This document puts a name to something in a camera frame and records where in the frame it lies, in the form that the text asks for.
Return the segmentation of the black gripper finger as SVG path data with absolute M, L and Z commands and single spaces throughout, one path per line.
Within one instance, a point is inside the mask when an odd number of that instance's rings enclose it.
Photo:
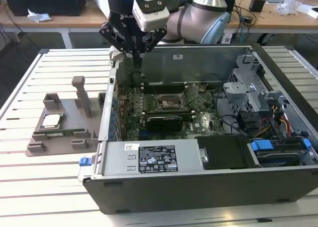
M 151 31 L 147 34 L 146 41 L 142 41 L 141 43 L 142 47 L 139 54 L 138 68 L 142 67 L 142 61 L 145 57 L 145 53 L 151 52 L 166 34 L 167 30 L 165 28 L 155 29 L 154 31 Z
M 108 21 L 99 33 L 119 52 L 133 60 L 133 67 L 139 68 L 138 39 L 139 28 L 129 20 Z

